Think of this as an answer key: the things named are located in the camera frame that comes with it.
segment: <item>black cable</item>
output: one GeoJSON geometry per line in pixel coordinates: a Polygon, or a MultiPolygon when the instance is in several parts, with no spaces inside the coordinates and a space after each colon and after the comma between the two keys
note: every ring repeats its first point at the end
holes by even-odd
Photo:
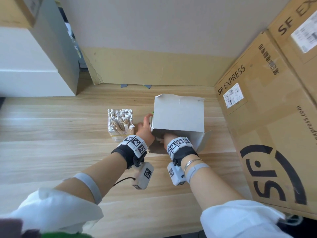
{"type": "Polygon", "coordinates": [[[135,178],[134,178],[134,177],[127,177],[127,178],[124,178],[124,179],[122,179],[122,180],[118,181],[116,184],[119,184],[121,181],[123,181],[123,180],[127,180],[127,179],[133,179],[133,180],[135,180],[135,178]]]}

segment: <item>sf express logo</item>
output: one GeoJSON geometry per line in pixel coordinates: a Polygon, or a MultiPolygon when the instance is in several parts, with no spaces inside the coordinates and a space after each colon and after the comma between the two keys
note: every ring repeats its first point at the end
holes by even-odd
{"type": "MultiPolygon", "coordinates": [[[[273,148],[265,145],[260,145],[260,144],[253,144],[249,145],[247,147],[244,147],[241,151],[240,154],[242,158],[246,156],[248,157],[249,153],[253,152],[262,152],[266,154],[270,154],[272,152],[273,148]]],[[[295,196],[295,203],[297,204],[302,204],[302,205],[307,205],[307,198],[306,198],[306,193],[304,186],[297,175],[295,169],[292,167],[292,165],[288,162],[288,160],[279,152],[275,152],[274,158],[280,163],[280,165],[284,168],[286,171],[292,186],[293,186],[293,191],[294,191],[294,196],[295,196]]],[[[250,164],[250,159],[245,159],[248,171],[250,172],[252,177],[277,177],[277,174],[275,170],[253,170],[250,164]]],[[[261,163],[257,160],[254,162],[255,166],[257,168],[261,167],[261,163]]],[[[271,188],[274,188],[277,190],[279,194],[279,200],[286,201],[286,196],[285,193],[282,189],[282,187],[276,183],[275,181],[272,181],[268,179],[268,181],[265,182],[264,184],[264,192],[261,192],[259,189],[258,181],[254,180],[253,181],[254,189],[258,196],[263,197],[263,198],[270,198],[270,191],[271,188]]]]}

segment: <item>bundle of wooden sticks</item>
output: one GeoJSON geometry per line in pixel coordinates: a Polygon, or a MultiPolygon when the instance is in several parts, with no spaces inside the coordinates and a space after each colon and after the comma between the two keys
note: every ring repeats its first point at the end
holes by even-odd
{"type": "Polygon", "coordinates": [[[108,131],[115,141],[133,134],[132,109],[108,109],[108,131]]]}

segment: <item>open box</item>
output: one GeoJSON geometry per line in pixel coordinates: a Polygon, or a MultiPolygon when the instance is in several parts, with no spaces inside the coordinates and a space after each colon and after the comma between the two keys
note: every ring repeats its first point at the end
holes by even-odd
{"type": "MultiPolygon", "coordinates": [[[[151,132],[157,138],[165,133],[187,137],[197,153],[201,152],[211,131],[205,133],[204,98],[161,94],[154,99],[151,132]]],[[[167,154],[164,145],[155,140],[149,147],[154,154],[167,154]]]]}

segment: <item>light wood surface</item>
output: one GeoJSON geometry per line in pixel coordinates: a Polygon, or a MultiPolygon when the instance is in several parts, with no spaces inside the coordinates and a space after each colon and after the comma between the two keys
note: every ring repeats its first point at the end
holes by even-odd
{"type": "MultiPolygon", "coordinates": [[[[133,109],[133,122],[153,111],[154,96],[204,97],[205,130],[212,135],[200,157],[243,196],[251,199],[239,158],[213,87],[93,85],[81,73],[76,97],[7,98],[0,110],[0,214],[11,212],[39,187],[101,160],[117,146],[107,131],[108,108],[133,109]]],[[[188,184],[173,186],[168,155],[148,154],[154,173],[146,190],[126,180],[100,204],[105,217],[85,232],[103,237],[165,237],[201,229],[201,209],[188,184]]],[[[121,178],[132,174],[127,170],[121,178]]]]}

